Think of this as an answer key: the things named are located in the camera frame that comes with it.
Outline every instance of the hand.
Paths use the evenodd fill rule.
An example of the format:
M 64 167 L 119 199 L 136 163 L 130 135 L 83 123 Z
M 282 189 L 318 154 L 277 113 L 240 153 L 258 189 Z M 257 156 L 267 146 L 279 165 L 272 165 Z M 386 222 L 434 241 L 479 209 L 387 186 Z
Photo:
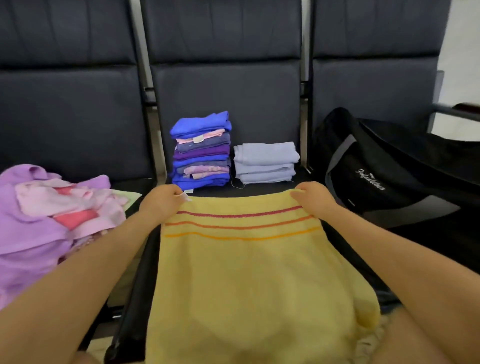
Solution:
M 185 200 L 176 184 L 164 184 L 151 190 L 140 204 L 139 212 L 153 218 L 157 225 L 177 213 Z
M 303 191 L 292 191 L 290 195 L 316 218 L 327 220 L 328 216 L 339 208 L 328 189 L 318 182 L 303 182 L 295 188 Z

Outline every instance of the bag logo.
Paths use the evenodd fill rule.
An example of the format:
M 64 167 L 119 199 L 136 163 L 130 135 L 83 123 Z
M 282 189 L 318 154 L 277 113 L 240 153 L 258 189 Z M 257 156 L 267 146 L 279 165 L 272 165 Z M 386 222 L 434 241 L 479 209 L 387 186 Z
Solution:
M 366 179 L 369 183 L 373 184 L 376 188 L 378 188 L 380 191 L 384 191 L 385 187 L 383 187 L 380 182 L 378 182 L 375 179 L 375 176 L 371 173 L 365 173 L 365 171 L 360 168 L 359 170 L 355 171 L 355 173 L 358 173 L 360 175 L 360 178 Z

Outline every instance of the black duffel bag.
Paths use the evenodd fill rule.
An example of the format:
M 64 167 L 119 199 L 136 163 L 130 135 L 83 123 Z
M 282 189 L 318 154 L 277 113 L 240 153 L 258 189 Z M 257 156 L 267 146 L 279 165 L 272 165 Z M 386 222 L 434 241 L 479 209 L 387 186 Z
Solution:
M 310 166 L 336 201 L 366 220 L 480 273 L 480 142 L 463 142 L 333 110 L 313 134 Z M 337 250 L 374 287 L 396 297 L 327 224 Z

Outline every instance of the bag strap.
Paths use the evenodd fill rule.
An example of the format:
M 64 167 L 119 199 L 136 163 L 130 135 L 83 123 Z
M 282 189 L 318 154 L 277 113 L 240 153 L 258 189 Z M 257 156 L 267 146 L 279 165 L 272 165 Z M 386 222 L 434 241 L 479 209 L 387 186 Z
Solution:
M 333 153 L 325 174 L 325 186 L 328 188 L 335 201 L 343 207 L 345 207 L 345 204 L 335 192 L 331 172 L 350 146 L 356 141 L 357 140 L 352 134 L 345 138 Z M 362 214 L 362 217 L 377 226 L 388 229 L 396 226 L 415 224 L 433 218 L 441 218 L 442 216 L 449 215 L 459 209 L 460 206 L 452 204 L 451 202 L 437 196 L 429 195 L 409 206 L 388 210 L 367 211 Z

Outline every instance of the person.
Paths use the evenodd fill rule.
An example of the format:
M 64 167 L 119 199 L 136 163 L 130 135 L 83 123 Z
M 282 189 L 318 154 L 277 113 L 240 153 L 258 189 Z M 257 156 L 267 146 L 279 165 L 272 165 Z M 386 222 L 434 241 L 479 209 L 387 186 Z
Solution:
M 181 192 L 153 189 L 137 213 L 0 311 L 1 362 L 97 363 L 76 348 L 147 235 L 178 211 Z M 336 229 L 403 303 L 372 364 L 480 363 L 479 275 L 363 220 L 319 183 L 301 183 L 291 196 Z

